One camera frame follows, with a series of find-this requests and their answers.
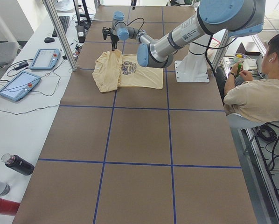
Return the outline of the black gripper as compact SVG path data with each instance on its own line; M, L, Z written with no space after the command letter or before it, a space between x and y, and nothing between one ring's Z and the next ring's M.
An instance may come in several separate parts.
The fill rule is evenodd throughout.
M112 42L112 51L117 49L117 43L119 41L119 38L117 35L114 35L113 33L110 33L111 42Z

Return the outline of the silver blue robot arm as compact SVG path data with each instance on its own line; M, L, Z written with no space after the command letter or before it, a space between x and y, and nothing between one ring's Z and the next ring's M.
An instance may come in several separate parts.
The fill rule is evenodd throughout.
M137 40L140 66L166 68L172 63L175 51L205 34L213 35L222 29L228 30L230 37L261 32L264 16L264 0L202 0L195 15L159 40L151 38L142 29L127 26L121 11L114 12L112 26L103 35L111 37L113 50L120 40Z

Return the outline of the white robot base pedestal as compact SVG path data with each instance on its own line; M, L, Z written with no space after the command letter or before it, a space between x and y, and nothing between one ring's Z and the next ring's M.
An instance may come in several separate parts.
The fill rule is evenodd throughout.
M221 58L228 49L231 38L222 30L216 38L203 35L189 44L188 54L181 61L175 61L177 82L209 82Z

